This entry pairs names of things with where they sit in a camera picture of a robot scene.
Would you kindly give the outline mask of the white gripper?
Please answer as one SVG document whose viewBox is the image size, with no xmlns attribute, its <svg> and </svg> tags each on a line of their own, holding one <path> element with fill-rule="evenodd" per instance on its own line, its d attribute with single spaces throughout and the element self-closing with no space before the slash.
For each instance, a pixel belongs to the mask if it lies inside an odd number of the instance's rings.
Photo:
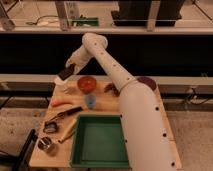
<svg viewBox="0 0 213 171">
<path fill-rule="evenodd" d="M 72 53 L 70 58 L 66 61 L 65 68 L 58 77 L 61 80 L 66 80 L 73 73 L 78 74 L 90 61 L 91 54 L 85 48 L 79 48 Z"/>
</svg>

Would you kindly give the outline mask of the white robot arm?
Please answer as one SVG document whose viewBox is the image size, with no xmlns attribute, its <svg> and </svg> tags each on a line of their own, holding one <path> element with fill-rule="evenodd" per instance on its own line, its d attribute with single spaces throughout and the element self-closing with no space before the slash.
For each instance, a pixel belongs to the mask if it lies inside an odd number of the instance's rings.
<svg viewBox="0 0 213 171">
<path fill-rule="evenodd" d="M 106 51 L 107 45 L 105 36 L 85 33 L 58 77 L 66 80 L 76 75 L 94 57 L 120 92 L 119 111 L 132 171 L 177 171 L 155 93 L 119 64 Z"/>
</svg>

